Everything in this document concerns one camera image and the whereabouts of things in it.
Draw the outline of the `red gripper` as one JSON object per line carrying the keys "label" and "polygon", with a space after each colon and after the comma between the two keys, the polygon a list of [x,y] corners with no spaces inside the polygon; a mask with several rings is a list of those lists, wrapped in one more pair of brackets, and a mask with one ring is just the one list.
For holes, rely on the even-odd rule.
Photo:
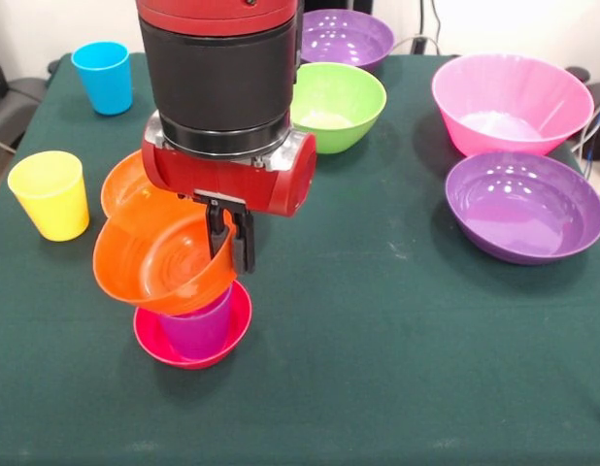
{"label": "red gripper", "polygon": [[[250,211],[293,216],[306,200],[317,164],[313,134],[289,131],[275,150],[258,157],[206,159],[163,143],[162,121],[154,112],[147,121],[142,160],[150,182],[158,188],[197,199],[205,197],[243,204]],[[238,275],[255,266],[254,219],[250,211],[233,214],[233,266]],[[228,235],[224,209],[212,200],[206,209],[211,258]]]}

